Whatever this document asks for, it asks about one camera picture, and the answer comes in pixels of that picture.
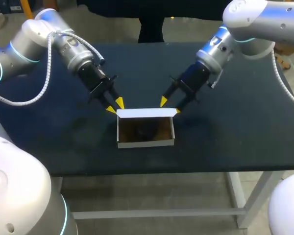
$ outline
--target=table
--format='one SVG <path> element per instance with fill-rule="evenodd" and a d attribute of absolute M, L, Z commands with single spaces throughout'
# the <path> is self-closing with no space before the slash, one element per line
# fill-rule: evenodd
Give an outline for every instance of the table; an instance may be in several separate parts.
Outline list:
<path fill-rule="evenodd" d="M 194 62 L 201 43 L 96 45 L 106 58 L 104 71 L 118 74 L 116 89 L 127 108 L 158 107 L 163 91 Z M 28 100 L 41 89 L 43 59 L 28 76 L 0 85 L 0 94 Z M 174 118 L 175 146 L 117 149 L 116 116 L 94 101 L 77 77 L 53 55 L 45 96 L 27 107 L 0 103 L 0 122 L 14 143 L 33 154 L 52 176 L 170 172 L 230 172 L 236 208 L 169 211 L 98 211 L 74 213 L 76 219 L 183 215 L 238 215 L 246 228 L 284 170 L 294 169 L 294 104 L 275 80 L 270 58 L 235 57 L 220 83 L 198 94 Z M 182 94 L 169 102 L 173 106 Z M 245 203 L 237 171 L 265 171 Z"/>

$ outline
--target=dark pants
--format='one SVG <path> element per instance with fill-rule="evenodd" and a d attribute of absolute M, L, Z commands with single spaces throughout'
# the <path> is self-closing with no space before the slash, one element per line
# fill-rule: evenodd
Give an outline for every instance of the dark pants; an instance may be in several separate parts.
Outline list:
<path fill-rule="evenodd" d="M 77 0 L 88 9 L 105 17 L 139 18 L 142 27 L 139 43 L 163 42 L 165 17 L 189 17 L 202 20 L 222 20 L 231 0 Z"/>

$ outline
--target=open box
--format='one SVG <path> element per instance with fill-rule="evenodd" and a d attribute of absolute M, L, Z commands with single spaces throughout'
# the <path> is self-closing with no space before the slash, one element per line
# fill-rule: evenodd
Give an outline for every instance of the open box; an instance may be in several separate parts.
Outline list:
<path fill-rule="evenodd" d="M 118 148 L 174 145 L 176 109 L 118 109 Z"/>

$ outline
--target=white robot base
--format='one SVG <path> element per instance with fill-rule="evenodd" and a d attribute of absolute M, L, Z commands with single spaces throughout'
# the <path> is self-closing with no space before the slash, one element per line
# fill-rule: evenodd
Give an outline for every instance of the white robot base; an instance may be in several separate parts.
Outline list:
<path fill-rule="evenodd" d="M 0 137 L 0 235 L 78 235 L 47 169 Z"/>

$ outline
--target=floor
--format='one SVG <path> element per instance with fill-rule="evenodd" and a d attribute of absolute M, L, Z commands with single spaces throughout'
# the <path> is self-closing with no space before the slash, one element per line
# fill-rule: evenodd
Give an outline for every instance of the floor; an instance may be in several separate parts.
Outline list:
<path fill-rule="evenodd" d="M 65 2 L 66 7 L 62 8 L 61 13 L 63 18 L 77 35 L 87 41 L 137 42 L 140 30 L 137 19 L 107 19 L 88 12 L 85 6 L 67 7 L 67 1 Z M 24 20 L 22 14 L 9 16 L 7 25 L 0 30 L 0 46 L 11 40 Z M 207 41 L 220 24 L 196 19 L 168 18 L 163 27 L 164 38 L 167 42 Z M 285 75 L 294 91 L 294 55 L 290 60 L 292 68 Z M 286 172 L 285 177 L 293 173 Z M 246 198 L 260 175 L 261 172 L 240 174 Z M 74 212 L 231 206 L 223 173 L 65 178 L 62 193 Z M 267 204 L 248 230 L 238 230 L 235 218 L 231 216 L 98 219 L 80 220 L 77 224 L 80 235 L 270 235 Z"/>

